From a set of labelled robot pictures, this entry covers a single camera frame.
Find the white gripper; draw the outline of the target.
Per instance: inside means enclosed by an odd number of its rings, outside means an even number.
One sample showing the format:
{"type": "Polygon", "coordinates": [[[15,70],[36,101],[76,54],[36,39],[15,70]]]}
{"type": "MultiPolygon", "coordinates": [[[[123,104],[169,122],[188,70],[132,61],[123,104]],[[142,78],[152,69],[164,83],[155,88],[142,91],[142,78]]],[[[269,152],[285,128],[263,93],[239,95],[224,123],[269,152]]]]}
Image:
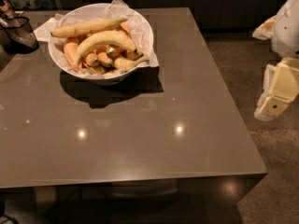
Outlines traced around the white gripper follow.
{"type": "Polygon", "coordinates": [[[299,0],[287,0],[278,13],[252,33],[254,38],[271,40],[272,50],[284,58],[268,64],[263,77],[263,94],[254,118],[270,121],[278,118],[299,95],[299,0]]]}

